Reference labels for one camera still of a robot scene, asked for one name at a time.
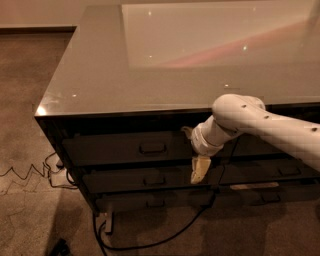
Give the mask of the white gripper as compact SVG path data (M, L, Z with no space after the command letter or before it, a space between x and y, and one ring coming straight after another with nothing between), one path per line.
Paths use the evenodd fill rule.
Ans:
M220 126L213 115L194 129L183 126L181 131L191 140L194 151L201 156L192 158L191 183L200 183L209 170L211 159L206 156L216 155L228 142L241 135L239 131Z

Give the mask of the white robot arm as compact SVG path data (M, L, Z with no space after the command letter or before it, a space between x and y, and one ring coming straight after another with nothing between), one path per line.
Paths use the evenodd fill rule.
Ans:
M225 94L212 105L204 122L182 130L191 141L191 182L200 183L209 170L211 158L224 145L246 133L259 137L304 164L320 171L320 125L266 110L262 100L253 96Z

